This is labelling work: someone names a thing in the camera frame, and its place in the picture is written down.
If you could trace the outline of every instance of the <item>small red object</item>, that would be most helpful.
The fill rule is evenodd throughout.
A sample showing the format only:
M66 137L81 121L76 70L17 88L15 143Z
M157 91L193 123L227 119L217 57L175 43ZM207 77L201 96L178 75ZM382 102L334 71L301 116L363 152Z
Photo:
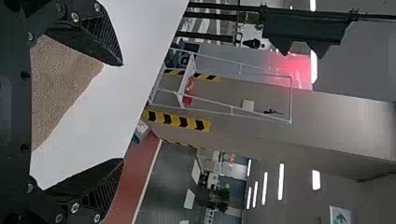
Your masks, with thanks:
M189 77L189 80L186 85L186 90L184 92L187 93L188 95L192 95L193 89L194 89L194 78ZM183 104L184 105L192 105L192 100L193 99L189 96L183 96Z

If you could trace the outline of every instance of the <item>metal rod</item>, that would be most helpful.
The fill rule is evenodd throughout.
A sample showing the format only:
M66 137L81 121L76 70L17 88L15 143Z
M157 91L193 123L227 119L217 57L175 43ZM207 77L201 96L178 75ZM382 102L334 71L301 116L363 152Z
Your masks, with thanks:
M211 20L221 20L221 21L237 21L238 20L238 16L237 15L204 13L204 12L185 12L183 17L211 19Z
M230 10L230 11L250 11L250 12L260 12L261 11L260 7L240 6L240 4L225 5L225 4L216 4L216 3L189 2L188 7L214 8L214 9Z

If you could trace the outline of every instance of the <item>white panel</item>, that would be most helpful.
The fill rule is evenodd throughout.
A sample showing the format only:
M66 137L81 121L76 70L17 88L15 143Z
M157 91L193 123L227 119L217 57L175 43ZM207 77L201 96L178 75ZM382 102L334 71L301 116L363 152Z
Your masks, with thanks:
M184 208L192 209L194 205L195 194L191 190L187 189L186 200L184 201Z
M254 111L254 101L244 100L242 103L242 108L248 111Z
M199 176L201 175L201 169L199 168L197 160L194 161L194 167L192 168L192 179L194 180L195 184L198 185Z

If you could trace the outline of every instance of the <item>sign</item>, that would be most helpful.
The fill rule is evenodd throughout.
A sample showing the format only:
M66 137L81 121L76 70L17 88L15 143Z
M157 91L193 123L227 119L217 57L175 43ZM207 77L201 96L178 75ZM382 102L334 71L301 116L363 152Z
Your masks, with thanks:
M352 224L352 213L344 208L330 206L331 224Z

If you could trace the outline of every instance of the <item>white sheet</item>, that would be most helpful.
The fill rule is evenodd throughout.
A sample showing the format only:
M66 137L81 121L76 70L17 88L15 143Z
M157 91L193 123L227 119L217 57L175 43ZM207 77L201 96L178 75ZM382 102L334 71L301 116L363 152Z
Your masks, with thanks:
M106 66L32 155L31 175L46 189L123 157L188 0L103 0L123 67Z

